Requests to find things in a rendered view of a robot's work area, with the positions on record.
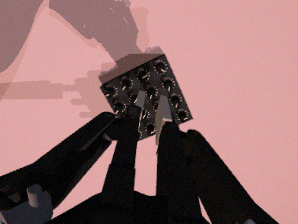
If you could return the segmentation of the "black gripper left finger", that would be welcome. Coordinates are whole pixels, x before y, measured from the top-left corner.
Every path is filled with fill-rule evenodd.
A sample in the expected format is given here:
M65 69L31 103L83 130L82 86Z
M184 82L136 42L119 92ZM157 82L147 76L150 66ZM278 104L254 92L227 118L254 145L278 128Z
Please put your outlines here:
M43 224L51 220L53 210L112 141L117 143L92 224L132 224L135 161L145 94L139 90L135 105L126 106L123 118L102 112L34 163L0 176L1 224Z

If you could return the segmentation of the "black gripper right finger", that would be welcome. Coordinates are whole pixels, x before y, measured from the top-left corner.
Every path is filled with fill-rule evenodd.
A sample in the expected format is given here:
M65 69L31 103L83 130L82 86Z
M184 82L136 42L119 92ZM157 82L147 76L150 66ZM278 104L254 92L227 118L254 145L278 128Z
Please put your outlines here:
M199 199L212 224L279 224L253 201L200 132L180 131L167 96L160 95L156 195L167 195L168 224L207 224Z

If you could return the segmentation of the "black knob box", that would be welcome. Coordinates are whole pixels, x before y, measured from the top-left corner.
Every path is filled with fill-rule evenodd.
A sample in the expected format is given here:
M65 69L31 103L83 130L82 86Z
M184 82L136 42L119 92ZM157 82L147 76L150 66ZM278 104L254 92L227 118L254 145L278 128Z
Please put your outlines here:
M138 141L155 135L155 115L160 95L167 96L176 124L193 119L165 54L104 83L100 89L117 118L125 116L127 105L135 105L139 90L146 92Z

